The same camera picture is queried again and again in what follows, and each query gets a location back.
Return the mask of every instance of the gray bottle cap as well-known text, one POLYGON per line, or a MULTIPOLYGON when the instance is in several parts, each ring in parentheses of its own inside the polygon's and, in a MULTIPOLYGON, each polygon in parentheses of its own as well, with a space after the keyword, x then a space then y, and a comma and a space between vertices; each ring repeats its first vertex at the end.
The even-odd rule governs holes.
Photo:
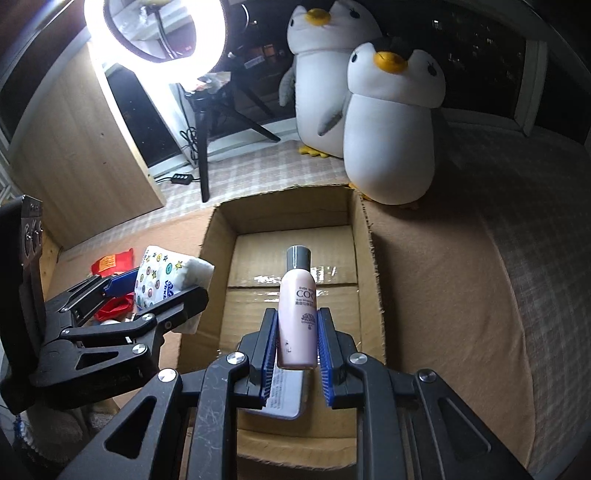
POLYGON ((287 271, 294 268, 310 271, 310 249, 304 245, 293 245, 287 249, 287 271))

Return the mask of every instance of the red snack bag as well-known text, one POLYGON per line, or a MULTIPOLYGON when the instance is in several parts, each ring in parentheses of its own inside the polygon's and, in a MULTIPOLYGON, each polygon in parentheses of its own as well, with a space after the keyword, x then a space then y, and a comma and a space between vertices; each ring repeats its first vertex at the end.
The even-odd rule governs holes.
MULTIPOLYGON (((115 255, 107 255, 96 262, 90 268, 93 275, 99 274, 101 277, 108 277, 112 274, 122 274, 134 267, 134 249, 130 248, 127 252, 121 252, 115 255)), ((95 319, 99 322, 114 319, 121 315, 131 312, 134 308, 134 293, 128 293, 118 299, 110 299, 103 307, 95 313, 95 319)))

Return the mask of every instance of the penguin plush toy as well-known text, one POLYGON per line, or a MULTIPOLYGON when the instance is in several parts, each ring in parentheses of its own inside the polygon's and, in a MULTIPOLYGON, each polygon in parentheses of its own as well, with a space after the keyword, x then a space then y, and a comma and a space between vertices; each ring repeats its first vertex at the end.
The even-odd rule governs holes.
POLYGON ((353 0, 336 0, 330 11, 297 6, 287 27, 294 64, 281 80, 280 104, 295 83, 295 118, 305 147, 300 153, 343 156, 343 122, 318 135, 320 116, 347 92, 347 66, 353 49, 381 35, 371 13, 353 0))
POLYGON ((431 109, 445 97, 441 67, 399 38, 357 47, 349 59, 350 93, 323 115, 318 133, 345 116, 345 170, 370 199, 402 205, 425 194, 435 172, 431 109))

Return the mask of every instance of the lotion bottle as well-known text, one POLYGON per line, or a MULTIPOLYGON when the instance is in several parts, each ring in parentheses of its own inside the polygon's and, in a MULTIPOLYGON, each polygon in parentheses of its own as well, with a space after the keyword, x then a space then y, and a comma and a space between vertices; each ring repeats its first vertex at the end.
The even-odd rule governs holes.
POLYGON ((310 274, 310 250, 287 250, 287 272, 279 290, 277 366, 305 370, 318 365, 316 282, 310 274))

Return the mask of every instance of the red package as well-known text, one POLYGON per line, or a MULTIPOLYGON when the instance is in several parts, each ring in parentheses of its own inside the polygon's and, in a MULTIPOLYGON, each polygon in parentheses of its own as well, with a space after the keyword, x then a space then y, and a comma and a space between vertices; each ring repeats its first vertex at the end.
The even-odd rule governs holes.
MULTIPOLYGON (((101 277, 108 277, 112 274, 120 275, 134 267, 134 249, 130 248, 127 252, 121 252, 115 255, 107 255, 96 262, 90 268, 93 275, 99 274, 101 277)), ((118 299, 110 299, 103 307, 95 313, 95 319, 99 322, 109 319, 115 319, 125 315, 134 309, 134 293, 128 293, 118 299)))

